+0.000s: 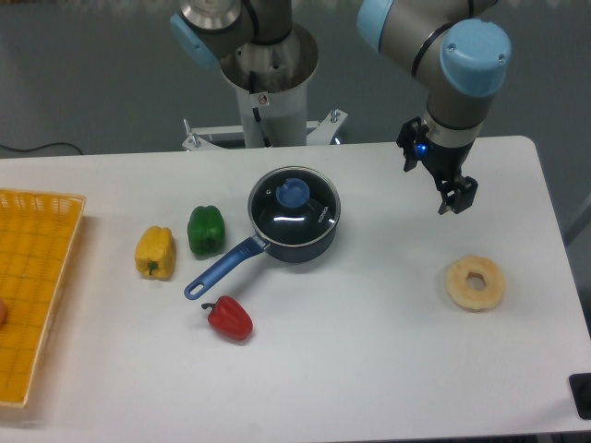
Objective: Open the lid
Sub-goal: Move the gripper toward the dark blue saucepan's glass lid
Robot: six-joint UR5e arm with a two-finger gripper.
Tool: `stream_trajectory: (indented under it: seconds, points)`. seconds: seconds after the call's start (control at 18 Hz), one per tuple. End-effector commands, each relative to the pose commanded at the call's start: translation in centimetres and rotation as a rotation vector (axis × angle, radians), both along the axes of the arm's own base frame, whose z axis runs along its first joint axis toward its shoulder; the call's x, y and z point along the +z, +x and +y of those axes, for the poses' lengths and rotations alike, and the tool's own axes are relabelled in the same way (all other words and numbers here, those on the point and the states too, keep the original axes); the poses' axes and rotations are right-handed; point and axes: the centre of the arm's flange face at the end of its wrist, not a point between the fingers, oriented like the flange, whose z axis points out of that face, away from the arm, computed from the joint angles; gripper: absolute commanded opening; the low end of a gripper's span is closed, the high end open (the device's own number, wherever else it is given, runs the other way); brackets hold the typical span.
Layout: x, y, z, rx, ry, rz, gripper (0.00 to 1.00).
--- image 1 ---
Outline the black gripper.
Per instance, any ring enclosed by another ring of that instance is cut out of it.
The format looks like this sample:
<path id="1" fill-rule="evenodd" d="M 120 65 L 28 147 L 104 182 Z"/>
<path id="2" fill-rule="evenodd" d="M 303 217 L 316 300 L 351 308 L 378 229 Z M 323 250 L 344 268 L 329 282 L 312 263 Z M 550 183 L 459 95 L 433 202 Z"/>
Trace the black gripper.
<path id="1" fill-rule="evenodd" d="M 403 150 L 407 173 L 421 163 L 434 177 L 440 191 L 439 215 L 459 214 L 474 202 L 477 181 L 464 176 L 462 167 L 476 139 L 476 128 L 450 128 L 427 118 L 415 117 L 404 123 L 396 139 Z"/>

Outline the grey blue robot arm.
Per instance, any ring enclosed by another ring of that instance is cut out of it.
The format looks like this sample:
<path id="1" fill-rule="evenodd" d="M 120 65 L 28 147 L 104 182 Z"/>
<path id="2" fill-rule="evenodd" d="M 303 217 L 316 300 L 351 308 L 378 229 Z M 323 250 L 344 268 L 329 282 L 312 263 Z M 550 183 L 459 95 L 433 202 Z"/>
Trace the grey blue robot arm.
<path id="1" fill-rule="evenodd" d="M 422 164 L 441 212 L 473 204 L 463 163 L 512 57 L 503 29 L 480 19 L 487 1 L 366 1 L 357 29 L 378 54 L 428 89 L 426 111 L 403 124 L 404 167 Z M 171 16 L 178 44 L 200 66 L 218 66 L 238 100 L 248 147 L 304 146 L 307 86 L 319 64 L 313 36 L 288 1 L 183 1 Z"/>

